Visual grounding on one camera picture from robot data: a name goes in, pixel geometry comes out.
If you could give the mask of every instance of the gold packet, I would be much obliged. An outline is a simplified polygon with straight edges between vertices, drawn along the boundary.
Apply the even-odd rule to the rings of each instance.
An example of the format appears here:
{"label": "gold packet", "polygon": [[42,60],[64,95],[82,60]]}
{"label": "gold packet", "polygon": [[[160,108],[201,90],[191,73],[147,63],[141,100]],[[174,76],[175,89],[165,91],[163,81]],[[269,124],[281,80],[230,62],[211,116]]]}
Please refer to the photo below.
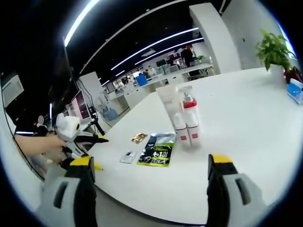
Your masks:
{"label": "gold packet", "polygon": [[139,144],[143,139],[145,139],[145,137],[147,137],[147,135],[140,132],[137,135],[135,135],[134,137],[132,137],[131,141],[136,144]]}

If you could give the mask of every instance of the human arm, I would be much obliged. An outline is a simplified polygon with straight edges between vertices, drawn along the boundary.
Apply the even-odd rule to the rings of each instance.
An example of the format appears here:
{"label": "human arm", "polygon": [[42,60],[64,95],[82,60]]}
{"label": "human arm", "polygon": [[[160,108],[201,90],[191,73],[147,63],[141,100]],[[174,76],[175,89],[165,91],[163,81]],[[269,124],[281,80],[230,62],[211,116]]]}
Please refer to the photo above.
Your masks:
{"label": "human arm", "polygon": [[26,137],[16,135],[15,139],[26,156],[40,155],[47,151],[60,153],[62,147],[66,146],[65,141],[60,139],[57,135],[47,137]]}

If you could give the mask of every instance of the white pot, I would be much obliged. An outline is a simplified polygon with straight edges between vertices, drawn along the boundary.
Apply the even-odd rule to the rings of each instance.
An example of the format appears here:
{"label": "white pot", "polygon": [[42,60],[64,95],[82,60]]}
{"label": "white pot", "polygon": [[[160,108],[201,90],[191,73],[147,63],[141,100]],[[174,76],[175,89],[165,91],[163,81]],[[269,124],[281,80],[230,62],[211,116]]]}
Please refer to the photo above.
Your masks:
{"label": "white pot", "polygon": [[271,64],[270,73],[274,82],[286,84],[283,66]]}

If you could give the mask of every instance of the blue bin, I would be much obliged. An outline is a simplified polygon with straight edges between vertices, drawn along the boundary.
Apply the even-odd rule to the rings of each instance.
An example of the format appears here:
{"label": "blue bin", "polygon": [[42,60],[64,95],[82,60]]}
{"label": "blue bin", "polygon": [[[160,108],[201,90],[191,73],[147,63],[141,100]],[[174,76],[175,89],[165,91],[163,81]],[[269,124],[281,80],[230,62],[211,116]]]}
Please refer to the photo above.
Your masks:
{"label": "blue bin", "polygon": [[137,80],[139,86],[143,86],[143,85],[147,84],[147,79],[144,75],[137,76],[136,80]]}

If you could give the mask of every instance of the green plant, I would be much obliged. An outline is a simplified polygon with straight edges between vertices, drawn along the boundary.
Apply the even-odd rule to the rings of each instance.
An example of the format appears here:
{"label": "green plant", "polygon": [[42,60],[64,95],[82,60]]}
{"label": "green plant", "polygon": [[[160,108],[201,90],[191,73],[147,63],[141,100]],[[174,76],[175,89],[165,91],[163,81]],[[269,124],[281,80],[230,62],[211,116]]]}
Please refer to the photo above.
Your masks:
{"label": "green plant", "polygon": [[281,65],[288,72],[291,68],[288,60],[288,51],[286,45],[283,43],[286,41],[283,36],[276,36],[273,33],[267,33],[261,29],[263,34],[263,40],[255,46],[258,50],[257,57],[264,62],[267,71],[270,68],[270,64]]}
{"label": "green plant", "polygon": [[197,57],[198,60],[202,60],[203,58],[204,58],[203,55],[200,55],[200,56]]}

